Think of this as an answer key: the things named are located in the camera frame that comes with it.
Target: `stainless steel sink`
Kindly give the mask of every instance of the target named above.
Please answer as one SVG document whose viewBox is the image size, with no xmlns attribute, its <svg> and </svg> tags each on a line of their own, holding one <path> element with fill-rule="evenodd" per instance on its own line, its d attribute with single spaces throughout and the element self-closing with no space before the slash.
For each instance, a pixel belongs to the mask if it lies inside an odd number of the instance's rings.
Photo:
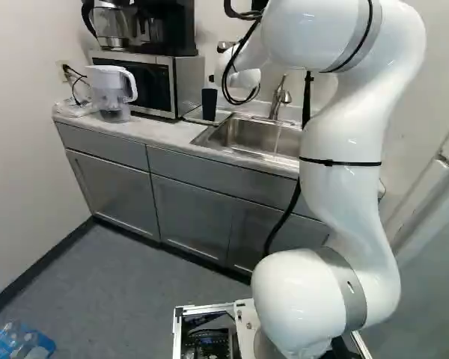
<svg viewBox="0 0 449 359">
<path fill-rule="evenodd" d="M 191 143 L 298 167 L 300 138 L 298 123 L 234 114 L 220 126 L 203 131 Z"/>
</svg>

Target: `cabinet drawer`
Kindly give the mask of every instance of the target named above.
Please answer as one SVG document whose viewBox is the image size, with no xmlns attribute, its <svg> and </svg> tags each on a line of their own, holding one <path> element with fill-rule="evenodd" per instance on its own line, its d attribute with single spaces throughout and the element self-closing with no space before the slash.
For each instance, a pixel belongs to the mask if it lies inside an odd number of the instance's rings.
<svg viewBox="0 0 449 359">
<path fill-rule="evenodd" d="M 56 123 L 66 148 L 148 171 L 147 148 L 138 142 Z"/>
<path fill-rule="evenodd" d="M 236 200 L 152 175 L 162 241 L 225 264 Z"/>
<path fill-rule="evenodd" d="M 245 200 L 237 201 L 239 209 L 233 217 L 227 264 L 232 269 L 249 274 L 261 260 L 266 238 L 283 212 Z M 291 215 L 276 234 L 270 253 L 319 248 L 329 232 L 330 229 L 319 221 Z"/>
<path fill-rule="evenodd" d="M 91 212 L 159 241 L 150 174 L 67 150 Z"/>
<path fill-rule="evenodd" d="M 278 209 L 286 209 L 296 185 L 294 179 L 151 146 L 148 146 L 148 156 L 154 174 Z M 315 218 L 302 196 L 294 212 Z"/>
</svg>

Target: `black tumbler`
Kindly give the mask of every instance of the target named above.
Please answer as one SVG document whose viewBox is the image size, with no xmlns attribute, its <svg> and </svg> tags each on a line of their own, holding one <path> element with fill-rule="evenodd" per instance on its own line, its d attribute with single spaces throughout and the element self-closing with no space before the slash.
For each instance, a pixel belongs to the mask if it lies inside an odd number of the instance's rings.
<svg viewBox="0 0 449 359">
<path fill-rule="evenodd" d="M 215 88 L 201 89 L 201 106 L 203 120 L 214 121 L 216 118 L 216 101 L 218 100 L 218 90 Z"/>
</svg>

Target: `electrical outlet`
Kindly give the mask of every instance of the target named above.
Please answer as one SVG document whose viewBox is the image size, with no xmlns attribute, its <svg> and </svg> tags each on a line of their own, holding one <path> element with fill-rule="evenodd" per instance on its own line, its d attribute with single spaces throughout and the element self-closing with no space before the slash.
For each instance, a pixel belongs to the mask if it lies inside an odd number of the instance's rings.
<svg viewBox="0 0 449 359">
<path fill-rule="evenodd" d="M 57 70 L 58 70 L 58 75 L 60 76 L 60 80 L 62 82 L 68 82 L 68 76 L 67 74 L 63 71 L 63 65 L 70 65 L 70 62 L 67 60 L 58 60 L 55 61 L 55 65 L 57 66 Z"/>
</svg>

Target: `baseboard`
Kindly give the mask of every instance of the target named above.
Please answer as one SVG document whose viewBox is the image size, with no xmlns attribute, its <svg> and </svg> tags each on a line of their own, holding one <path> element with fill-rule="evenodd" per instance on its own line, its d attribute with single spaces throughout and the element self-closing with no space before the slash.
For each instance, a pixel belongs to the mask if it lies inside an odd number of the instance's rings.
<svg viewBox="0 0 449 359">
<path fill-rule="evenodd" d="M 50 249 L 43 257 L 7 286 L 7 288 L 0 293 L 0 312 L 21 291 L 23 291 L 33 279 L 52 264 L 54 260 L 68 251 L 80 238 L 82 238 L 93 227 L 94 223 L 94 219 L 90 217 L 80 224 L 72 233 L 62 239 L 55 247 Z"/>
</svg>

